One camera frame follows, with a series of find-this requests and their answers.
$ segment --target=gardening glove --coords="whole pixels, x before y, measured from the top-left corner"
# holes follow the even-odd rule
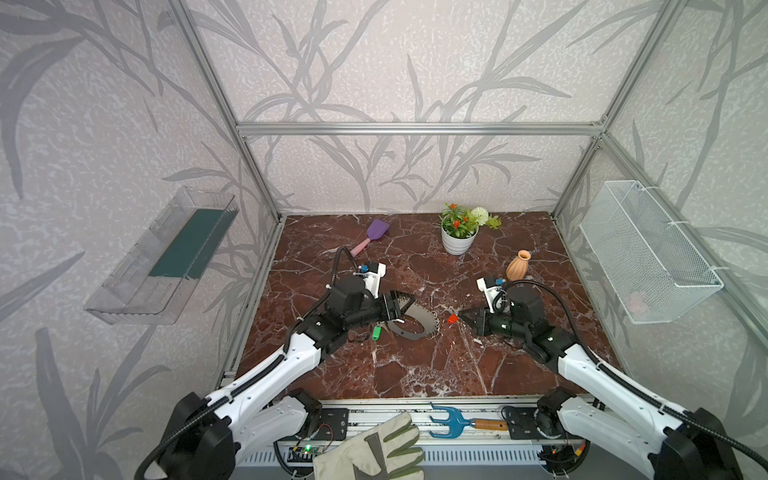
[[[416,464],[424,452],[413,447],[418,440],[419,427],[401,413],[315,457],[315,480],[423,480]]]

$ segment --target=metal frame bar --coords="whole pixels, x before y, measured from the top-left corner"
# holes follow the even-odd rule
[[[243,122],[240,135],[597,135],[595,122]]]
[[[630,94],[642,78],[643,73],[647,70],[648,65],[656,55],[656,52],[664,43],[664,39],[667,37],[667,35],[669,35],[672,26],[677,21],[677,17],[679,17],[680,13],[683,11],[683,7],[685,6],[686,1],[687,0],[666,0],[665,3],[661,6],[659,14],[656,17],[654,24],[650,27],[643,45],[634,56],[634,60],[630,64],[630,67],[627,70],[627,73],[624,75],[618,90],[616,90],[616,94],[614,95],[611,103],[608,105],[608,109],[605,111],[605,114],[601,119],[602,129],[600,132],[598,132],[598,137],[600,134],[608,132],[611,128],[611,125],[614,123],[614,121],[616,121],[619,112],[621,112],[621,109],[624,108],[624,105],[627,103],[627,99],[629,98]],[[565,208],[565,204],[568,203],[568,201],[571,199],[571,195],[573,195],[573,193],[576,191],[576,187],[581,181],[581,178],[587,173],[589,164],[594,158],[594,140],[597,140],[597,138],[593,139],[593,142],[590,144],[590,148],[584,151],[584,153],[581,155],[581,159],[579,160],[574,173],[571,175],[571,178],[565,185],[563,194],[558,199],[558,202],[555,204],[552,211],[553,217],[557,217],[562,213],[563,209]]]
[[[219,83],[219,80],[214,73],[213,64],[208,58],[203,42],[200,40],[200,36],[197,34],[197,30],[192,20],[192,14],[187,9],[184,0],[166,0],[170,8],[170,12],[174,17],[174,22],[179,27],[182,39],[185,41],[192,57],[197,63],[197,67],[200,69],[200,73],[203,75],[203,79],[208,87],[208,90],[214,97],[214,103],[216,104],[219,113],[224,120],[224,126],[232,136],[235,148],[240,153],[240,159],[245,163],[246,170],[249,175],[256,182],[256,186],[261,193],[266,205],[269,208],[270,214],[275,221],[280,219],[280,212],[277,209],[277,203],[272,198],[269,189],[266,187],[266,182],[259,171],[259,166],[253,155],[245,143],[245,140],[237,133],[237,120],[235,120],[234,113],[230,108],[227,98],[224,95],[224,91]]]
[[[262,260],[259,265],[259,271],[253,276],[253,280],[251,281],[248,294],[246,295],[245,305],[240,309],[240,315],[237,317],[234,334],[230,339],[229,345],[227,345],[227,352],[224,355],[224,361],[221,363],[215,377],[216,382],[211,388],[212,390],[219,389],[223,377],[231,377],[234,379],[237,376],[237,367],[240,364],[240,360],[243,358],[245,344],[250,335],[253,319],[256,316],[256,310],[259,308],[261,294],[264,291],[264,287],[266,287],[266,281],[270,275],[270,270],[272,269],[272,262],[275,260],[277,244],[280,242],[280,238],[283,235],[285,225],[286,217],[283,216],[280,218],[279,222],[275,223],[270,232],[269,240],[266,243]]]
[[[645,187],[655,187],[654,182],[632,160],[627,151],[609,134],[604,134],[598,140],[604,146],[603,150],[613,159],[616,166],[631,180],[637,180]],[[687,219],[667,199],[666,195],[658,188],[651,188],[648,192],[659,202],[674,221],[685,222]],[[714,266],[722,266],[723,261],[714,253],[709,244],[697,232],[690,223],[679,223],[688,240],[694,245],[704,259]],[[768,313],[749,293],[746,287],[729,270],[718,270],[717,275],[723,281],[724,287],[720,291],[726,304],[741,320],[747,331],[751,332],[768,352]]]

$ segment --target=red marble surface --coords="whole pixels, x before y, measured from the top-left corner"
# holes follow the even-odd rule
[[[463,322],[446,322],[452,313],[482,306],[485,300],[475,280],[503,276],[523,249],[532,255],[526,278],[557,291],[569,305],[585,342],[616,364],[548,214],[500,216],[502,228],[482,228],[460,257],[443,250],[435,214],[288,217],[238,373],[253,368],[282,345],[296,317],[322,295],[336,248],[351,249],[364,240],[373,218],[389,222],[389,231],[358,255],[358,263],[384,263],[387,271],[380,291],[414,292],[419,303],[437,313],[440,332],[432,339],[413,342],[382,331],[377,342],[347,343],[291,388],[303,387],[318,399],[365,399],[544,394],[569,384],[500,337],[485,337],[480,345]],[[349,268],[347,263],[342,259],[340,270]],[[548,294],[542,297],[550,321],[567,329],[562,308]],[[370,330],[351,333],[350,339],[362,331]]]

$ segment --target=white flower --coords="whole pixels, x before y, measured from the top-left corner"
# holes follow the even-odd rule
[[[469,212],[469,218],[477,222],[478,225],[485,225],[485,222],[488,221],[488,211],[483,207],[473,208]]]

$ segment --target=pink handle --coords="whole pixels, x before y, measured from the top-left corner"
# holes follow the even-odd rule
[[[357,247],[352,249],[352,256],[357,257],[357,254],[362,252],[362,249],[367,247],[369,243],[371,243],[371,239],[369,238],[366,238],[365,240],[360,242]]]

